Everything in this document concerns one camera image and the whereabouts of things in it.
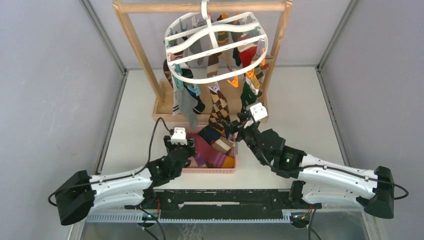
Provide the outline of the black ribbed sock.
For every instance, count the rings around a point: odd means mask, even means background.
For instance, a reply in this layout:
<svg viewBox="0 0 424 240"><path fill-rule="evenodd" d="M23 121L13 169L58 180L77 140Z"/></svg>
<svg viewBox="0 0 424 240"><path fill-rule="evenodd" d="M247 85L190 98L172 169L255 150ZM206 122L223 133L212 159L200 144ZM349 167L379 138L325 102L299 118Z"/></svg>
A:
<svg viewBox="0 0 424 240"><path fill-rule="evenodd" d="M189 79L194 78L193 72L189 68L182 68L181 70L183 77ZM184 83L184 87L187 89L190 96L196 101L196 106L192 109L193 112L197 115L201 114L205 110L206 105L202 102L200 98L200 88L197 85L186 82Z"/></svg>

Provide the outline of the pink perforated plastic basket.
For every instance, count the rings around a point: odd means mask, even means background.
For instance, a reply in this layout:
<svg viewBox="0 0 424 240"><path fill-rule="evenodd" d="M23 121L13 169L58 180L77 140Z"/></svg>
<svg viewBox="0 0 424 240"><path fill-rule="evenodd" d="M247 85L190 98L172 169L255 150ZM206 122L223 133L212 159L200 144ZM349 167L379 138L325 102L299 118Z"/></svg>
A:
<svg viewBox="0 0 424 240"><path fill-rule="evenodd" d="M193 137L195 142L195 155L190 157L190 164L183 168L183 173L192 174L232 174L238 164L237 146L234 138L227 139L219 135L213 138L211 130L205 134L185 126L188 137Z"/></svg>

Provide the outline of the navy green sock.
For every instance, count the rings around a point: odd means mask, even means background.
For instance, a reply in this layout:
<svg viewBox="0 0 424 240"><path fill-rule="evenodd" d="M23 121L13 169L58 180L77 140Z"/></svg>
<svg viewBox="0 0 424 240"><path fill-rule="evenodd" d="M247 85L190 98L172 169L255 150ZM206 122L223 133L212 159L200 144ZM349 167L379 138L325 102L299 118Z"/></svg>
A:
<svg viewBox="0 0 424 240"><path fill-rule="evenodd" d="M208 143L209 145L212 145L215 141L220 139L220 137L222 136L220 132L218 132L215 128L213 128L210 125L206 125L205 127L203 127L197 134L200 137L202 137L204 141Z"/></svg>

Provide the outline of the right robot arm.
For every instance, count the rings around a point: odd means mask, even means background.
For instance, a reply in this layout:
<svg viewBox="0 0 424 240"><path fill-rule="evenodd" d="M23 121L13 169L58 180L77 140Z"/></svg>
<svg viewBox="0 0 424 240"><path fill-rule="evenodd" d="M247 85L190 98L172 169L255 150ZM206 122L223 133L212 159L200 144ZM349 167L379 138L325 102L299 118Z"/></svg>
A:
<svg viewBox="0 0 424 240"><path fill-rule="evenodd" d="M260 164L292 182L289 203L295 208L305 204L355 206L374 217L394 218L394 203L409 196L395 183L389 168L353 168L315 157L286 145L273 129L260 131L259 122L243 114L242 121L221 120L227 137L244 141Z"/></svg>

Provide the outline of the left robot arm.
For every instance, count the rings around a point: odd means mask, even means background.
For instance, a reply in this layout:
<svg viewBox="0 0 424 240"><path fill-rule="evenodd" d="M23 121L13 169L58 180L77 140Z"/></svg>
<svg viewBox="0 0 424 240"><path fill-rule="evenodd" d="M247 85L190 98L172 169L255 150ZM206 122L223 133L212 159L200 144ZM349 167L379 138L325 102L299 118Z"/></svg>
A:
<svg viewBox="0 0 424 240"><path fill-rule="evenodd" d="M163 140L167 154L146 166L111 175L89 175L86 170L74 173L52 193L60 224L73 225L91 213L117 207L153 207L157 200L153 188L180 177L195 156L194 137L183 142L170 136Z"/></svg>

